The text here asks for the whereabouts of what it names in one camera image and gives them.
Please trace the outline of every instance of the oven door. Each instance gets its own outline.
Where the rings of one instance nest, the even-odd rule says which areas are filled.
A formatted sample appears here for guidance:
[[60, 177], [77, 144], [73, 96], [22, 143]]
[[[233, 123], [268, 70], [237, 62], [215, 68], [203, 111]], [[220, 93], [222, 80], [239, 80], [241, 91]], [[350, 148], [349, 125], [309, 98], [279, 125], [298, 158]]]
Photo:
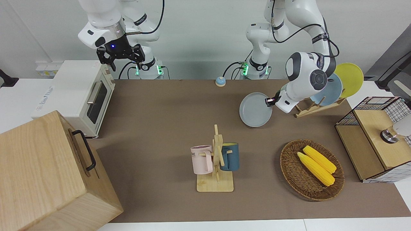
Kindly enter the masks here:
[[99, 80], [94, 83], [90, 97], [86, 102], [88, 107], [86, 114], [83, 116], [87, 126], [94, 132], [94, 134], [87, 134], [87, 136], [97, 135], [112, 94], [112, 89], [103, 74], [101, 74], [101, 78], [98, 79]]

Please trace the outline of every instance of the plate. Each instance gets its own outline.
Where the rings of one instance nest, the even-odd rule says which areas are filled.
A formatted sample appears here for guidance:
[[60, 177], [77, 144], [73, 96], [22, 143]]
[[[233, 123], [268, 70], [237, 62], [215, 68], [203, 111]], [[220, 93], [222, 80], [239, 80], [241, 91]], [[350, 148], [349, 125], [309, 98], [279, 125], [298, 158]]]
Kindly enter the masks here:
[[333, 104], [335, 101], [338, 100], [342, 92], [342, 82], [336, 74], [332, 74], [328, 78], [328, 80], [332, 81], [328, 81], [327, 85], [324, 87], [322, 91], [310, 97], [310, 99], [313, 102], [319, 104], [325, 96], [326, 98], [324, 99], [324, 101], [321, 102], [320, 106], [327, 106]]
[[363, 71], [353, 63], [338, 64], [334, 73], [341, 79], [342, 87], [345, 89], [341, 94], [341, 98], [354, 95], [363, 85]]
[[241, 120], [250, 127], [261, 127], [271, 117], [272, 108], [267, 107], [265, 99], [268, 98], [261, 92], [248, 94], [240, 104]]
[[[315, 150], [323, 154], [329, 161], [337, 167], [332, 175], [335, 178], [334, 184], [329, 187], [323, 185], [300, 161], [297, 152], [310, 145]], [[286, 144], [280, 155], [281, 171], [287, 183], [300, 195], [310, 201], [325, 201], [336, 197], [344, 186], [344, 171], [337, 158], [321, 144], [306, 140], [294, 140]]]

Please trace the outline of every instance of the corn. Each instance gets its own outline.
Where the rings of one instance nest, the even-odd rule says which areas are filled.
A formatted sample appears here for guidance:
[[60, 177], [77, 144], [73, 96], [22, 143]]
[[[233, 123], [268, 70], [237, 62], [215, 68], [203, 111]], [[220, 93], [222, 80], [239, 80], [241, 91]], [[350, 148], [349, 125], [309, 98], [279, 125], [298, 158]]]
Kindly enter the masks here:
[[337, 170], [337, 167], [333, 163], [331, 163], [331, 161], [329, 161], [325, 156], [323, 156], [317, 150], [313, 149], [311, 146], [307, 145], [305, 148], [303, 148], [303, 151], [307, 156], [311, 157], [311, 159], [321, 165], [321, 167], [327, 170], [327, 172], [329, 172], [330, 174], [335, 173], [335, 170]]
[[311, 159], [309, 156], [297, 152], [298, 157], [307, 169], [319, 179], [325, 186], [330, 186], [334, 184], [335, 178], [327, 172], [323, 167], [321, 167], [317, 162]]

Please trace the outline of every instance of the brown table surface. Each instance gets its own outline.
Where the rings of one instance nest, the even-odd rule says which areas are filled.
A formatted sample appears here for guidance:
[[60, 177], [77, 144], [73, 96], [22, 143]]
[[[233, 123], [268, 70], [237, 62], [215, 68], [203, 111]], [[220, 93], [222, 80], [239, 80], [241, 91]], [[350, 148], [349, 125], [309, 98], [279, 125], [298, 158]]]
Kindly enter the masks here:
[[[227, 81], [219, 88], [213, 80], [117, 81], [100, 137], [89, 141], [124, 207], [112, 222], [410, 216], [394, 184], [358, 179], [334, 128], [348, 103], [302, 118], [274, 107], [260, 128], [241, 121], [247, 94], [272, 97], [286, 82]], [[211, 144], [214, 124], [240, 147], [231, 193], [196, 191], [190, 147]], [[287, 185], [279, 155], [295, 139], [319, 142], [339, 159], [346, 181], [336, 198], [308, 202]]]

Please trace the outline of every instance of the wooden cabinet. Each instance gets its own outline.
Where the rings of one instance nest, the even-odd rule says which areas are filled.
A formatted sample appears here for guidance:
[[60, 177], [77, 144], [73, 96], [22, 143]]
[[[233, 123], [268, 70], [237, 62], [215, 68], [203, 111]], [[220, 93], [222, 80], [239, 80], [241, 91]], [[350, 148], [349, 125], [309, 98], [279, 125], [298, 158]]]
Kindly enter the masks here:
[[0, 230], [95, 231], [122, 213], [97, 152], [73, 132], [54, 111], [0, 134]]
[[337, 131], [363, 182], [395, 182], [411, 177], [411, 148], [405, 140], [389, 144], [380, 132], [393, 124], [383, 110], [354, 110], [358, 125], [337, 125]]

